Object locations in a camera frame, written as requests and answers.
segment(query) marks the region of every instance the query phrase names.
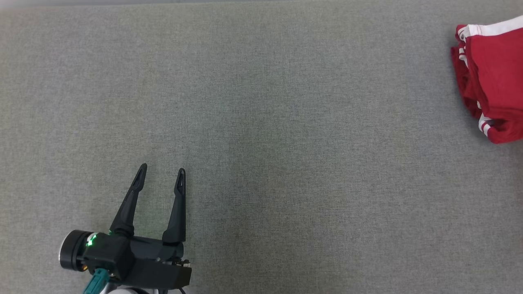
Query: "red cloth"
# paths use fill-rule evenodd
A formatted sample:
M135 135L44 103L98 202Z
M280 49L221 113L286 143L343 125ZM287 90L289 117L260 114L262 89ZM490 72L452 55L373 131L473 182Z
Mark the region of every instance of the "red cloth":
M493 143L523 138L523 16L459 25L451 49L463 103Z

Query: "green led indicator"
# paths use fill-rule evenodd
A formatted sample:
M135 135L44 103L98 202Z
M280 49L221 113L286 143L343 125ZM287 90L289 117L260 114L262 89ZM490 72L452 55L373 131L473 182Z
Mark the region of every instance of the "green led indicator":
M93 245L94 239L96 239L96 234L94 234L93 236L87 238L87 247L91 247Z

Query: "black cylindrical component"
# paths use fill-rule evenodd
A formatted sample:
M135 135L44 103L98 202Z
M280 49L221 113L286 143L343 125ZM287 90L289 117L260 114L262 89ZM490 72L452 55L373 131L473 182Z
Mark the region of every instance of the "black cylindrical component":
M85 251L87 238L92 232L74 230L65 237L60 248L60 266L65 269L72 269L77 272L84 272L81 257Z

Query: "folded clothing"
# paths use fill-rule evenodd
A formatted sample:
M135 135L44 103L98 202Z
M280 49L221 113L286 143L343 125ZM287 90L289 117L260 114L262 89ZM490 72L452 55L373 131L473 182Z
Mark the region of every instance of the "folded clothing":
M493 143L523 138L523 16L459 25L451 49L461 97Z

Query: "teal connector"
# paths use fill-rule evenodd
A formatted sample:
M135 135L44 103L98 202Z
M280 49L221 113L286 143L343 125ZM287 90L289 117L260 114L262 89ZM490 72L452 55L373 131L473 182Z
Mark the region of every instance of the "teal connector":
M108 282L109 272L106 269L98 268L87 287L85 287L84 294L100 294Z

